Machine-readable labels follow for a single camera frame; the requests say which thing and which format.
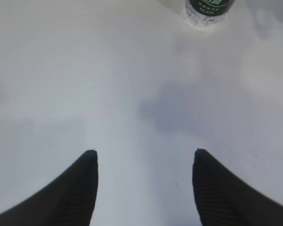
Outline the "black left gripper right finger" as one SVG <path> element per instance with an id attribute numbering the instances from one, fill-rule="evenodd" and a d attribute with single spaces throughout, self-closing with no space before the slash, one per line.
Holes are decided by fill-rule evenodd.
<path id="1" fill-rule="evenodd" d="M 192 184 L 203 226 L 283 226 L 283 205 L 242 181 L 205 149 L 194 153 Z"/>

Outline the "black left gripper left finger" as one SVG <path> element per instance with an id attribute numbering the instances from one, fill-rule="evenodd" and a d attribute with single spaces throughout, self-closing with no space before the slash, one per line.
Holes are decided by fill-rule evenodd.
<path id="1" fill-rule="evenodd" d="M 1 213 L 0 226 L 88 226 L 97 188 L 97 152 L 88 150 L 47 186 Z"/>

